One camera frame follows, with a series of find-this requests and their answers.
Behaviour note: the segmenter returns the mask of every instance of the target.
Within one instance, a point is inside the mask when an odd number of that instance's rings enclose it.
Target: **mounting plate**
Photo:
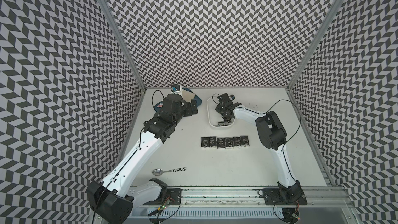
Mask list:
[[[263,198],[266,202],[266,205],[294,205],[294,203],[284,203],[281,202],[281,196],[279,194],[279,188],[272,189],[262,189]],[[300,205],[307,205],[307,199],[305,198],[304,192],[301,191],[301,197],[298,199],[298,203]]]
[[[181,192],[182,192],[182,189],[167,189],[166,197],[171,196],[174,199],[174,202],[170,202],[169,205],[179,205],[180,204],[180,202],[181,202]],[[150,202],[144,203],[143,205],[156,205],[156,206],[158,206],[158,205],[162,204],[163,201],[154,200],[154,201],[150,201]]]

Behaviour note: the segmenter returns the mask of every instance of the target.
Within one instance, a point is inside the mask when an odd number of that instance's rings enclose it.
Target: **wire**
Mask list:
[[[219,103],[215,102],[215,101],[214,101],[214,98],[213,98],[214,95],[216,95],[216,94],[217,94],[218,96],[220,96],[218,93],[215,93],[215,94],[213,94],[213,96],[212,96],[211,98],[212,98],[213,102],[216,103],[216,104],[218,105]]]
[[[163,96],[162,91],[160,91],[160,90],[155,90],[155,92],[153,92],[153,94],[152,94],[152,106],[153,106],[153,109],[155,109],[155,105],[153,104],[153,96],[155,95],[155,93],[156,93],[157,91],[159,91],[159,92],[162,94],[162,100],[164,99],[164,96]]]
[[[162,220],[160,223],[162,223],[163,221],[167,220],[168,218],[174,216],[174,215],[180,210],[180,207],[181,207],[181,197],[180,197],[180,204],[179,204],[179,206],[178,206],[178,208],[177,208],[177,211],[174,212],[174,213],[173,213],[172,215],[170,215],[169,217],[167,217],[166,219]]]
[[[284,220],[282,220],[281,218],[279,218],[279,216],[278,216],[278,215],[276,214],[276,212],[275,212],[275,206],[276,206],[276,204],[278,204],[278,203],[281,203],[281,202],[275,202],[274,207],[272,208],[272,211],[274,212],[274,215],[275,215],[278,219],[280,219],[281,221],[285,222]]]
[[[250,112],[257,113],[257,114],[266,114],[266,113],[268,113],[269,111],[271,111],[271,109],[272,109],[278,102],[280,102],[280,101],[288,101],[288,102],[292,103],[292,106],[294,106],[294,107],[296,108],[296,110],[299,112],[299,110],[298,110],[297,107],[293,104],[293,102],[291,102],[290,100],[285,100],[285,99],[280,99],[280,100],[278,100],[278,101],[277,101],[275,104],[273,104],[272,107],[271,107],[270,109],[268,109],[268,111],[266,111],[266,112],[256,112],[256,111],[250,110],[250,109],[248,109],[248,108],[243,108],[243,107],[235,107],[235,109],[240,108],[240,109],[245,109],[245,110],[248,110],[248,111],[250,111]]]
[[[112,182],[112,181],[110,181],[110,182],[108,183],[108,185],[105,187],[105,189],[104,189],[104,190],[102,191],[102,193],[99,195],[98,201],[97,201],[97,203],[96,203],[96,208],[94,209],[94,215],[93,215],[92,224],[94,224],[94,219],[95,219],[95,216],[96,216],[96,213],[97,213],[98,204],[100,203],[102,194],[106,191],[106,188],[111,184],[111,182]]]
[[[263,197],[264,194],[260,195],[260,190],[261,190],[261,189],[257,190],[257,194],[258,194],[259,196]]]
[[[281,221],[283,221],[283,222],[286,222],[286,221],[284,221],[284,220],[282,220],[281,218],[279,218],[279,216],[276,214],[276,212],[275,212],[275,206],[276,206],[276,204],[278,204],[278,203],[285,203],[285,202],[275,202],[275,204],[274,204],[274,206],[273,206],[273,208],[272,208],[272,211],[274,212],[274,215],[278,218],[278,219],[280,219]],[[296,203],[297,203],[297,205],[298,205],[298,207],[296,208],[296,213],[297,213],[297,211],[299,210],[299,201],[296,201]]]
[[[295,212],[295,214],[297,213],[297,211],[299,210],[299,207],[300,207],[300,203],[299,203],[299,201],[297,201],[297,208],[296,208],[296,212]]]
[[[141,146],[141,133],[142,133],[142,130],[144,129],[144,127],[141,129],[141,131],[140,131],[140,143],[139,143],[139,145],[138,145],[138,148]],[[130,159],[132,158],[132,156],[134,156],[134,154],[138,151],[138,148],[135,150],[135,152],[131,155],[131,157],[127,160],[127,162],[122,166],[122,168],[120,168],[120,170],[116,173],[116,175],[112,178],[112,180],[108,183],[108,185],[105,187],[105,189],[102,191],[102,193],[101,193],[101,195],[99,196],[99,198],[98,198],[98,201],[97,201],[97,203],[96,203],[96,207],[95,207],[95,210],[94,210],[94,215],[93,215],[93,221],[92,221],[92,224],[94,224],[94,218],[95,218],[95,216],[96,216],[96,212],[97,212],[97,209],[98,209],[98,204],[99,204],[99,202],[100,202],[100,200],[101,200],[101,197],[102,197],[102,194],[106,191],[106,189],[107,189],[107,187],[112,183],[112,181],[115,179],[115,177],[117,177],[117,175],[119,175],[119,173],[122,171],[122,169],[124,168],[124,166],[130,161]]]
[[[116,173],[116,175],[115,175],[112,179],[115,179],[115,177],[117,177],[117,176],[119,175],[119,172],[122,171],[122,169],[123,169],[123,168],[126,166],[126,164],[130,161],[130,159],[132,158],[132,156],[134,156],[134,154],[139,150],[138,148],[141,147],[141,134],[142,134],[142,130],[143,130],[144,128],[145,128],[145,127],[142,127],[142,129],[141,129],[141,131],[140,131],[140,143],[139,143],[138,147],[136,148],[135,152],[131,155],[131,157],[129,157],[129,159],[125,162],[125,164],[123,164],[122,168],[120,168],[120,170]]]
[[[299,112],[299,110],[298,110],[297,107],[293,104],[293,102],[291,102],[291,101],[289,101],[289,102],[292,103],[292,105],[296,108],[297,112]],[[300,129],[300,127],[301,127],[301,114],[299,114],[298,117],[299,117],[299,119],[298,119],[298,128],[297,128],[296,132],[293,134],[293,136],[291,136],[291,137],[286,141],[286,143],[289,142],[289,140],[291,140],[291,139],[296,135],[296,133],[299,131],[299,129]],[[285,152],[283,151],[283,149],[285,148],[286,143],[284,143],[283,146],[282,146],[283,158],[285,159],[286,167],[287,167],[287,169],[289,170],[290,176],[293,178],[293,180],[296,181],[296,179],[294,179],[294,177],[292,176],[292,173],[291,173],[291,171],[290,171],[290,168],[289,168],[289,166],[288,166],[288,164],[287,164]]]

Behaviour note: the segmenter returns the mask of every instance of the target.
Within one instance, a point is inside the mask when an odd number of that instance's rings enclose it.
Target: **checkered wall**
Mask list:
[[[148,87],[287,85],[333,0],[107,0]]]
[[[345,0],[293,93],[365,223],[398,223],[397,0]]]
[[[140,94],[94,0],[0,0],[0,223],[82,223]]]

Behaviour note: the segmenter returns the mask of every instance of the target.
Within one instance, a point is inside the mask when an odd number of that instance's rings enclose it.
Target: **spoon handle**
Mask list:
[[[187,168],[186,167],[183,167],[183,168],[178,168],[178,169],[172,169],[172,170],[167,170],[167,171],[165,171],[165,172],[184,172],[184,171],[186,171],[187,170]]]

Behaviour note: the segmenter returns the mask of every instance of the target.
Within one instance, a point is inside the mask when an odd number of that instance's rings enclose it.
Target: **spoon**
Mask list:
[[[184,171],[186,171],[187,170],[187,168],[186,167],[184,167],[184,168],[178,168],[178,169],[172,169],[172,170],[167,170],[167,171],[165,171],[165,172],[184,172]],[[160,176],[160,175],[162,175],[164,173],[164,171],[162,170],[162,169],[154,169],[153,171],[152,171],[152,174],[154,174],[155,176]]]

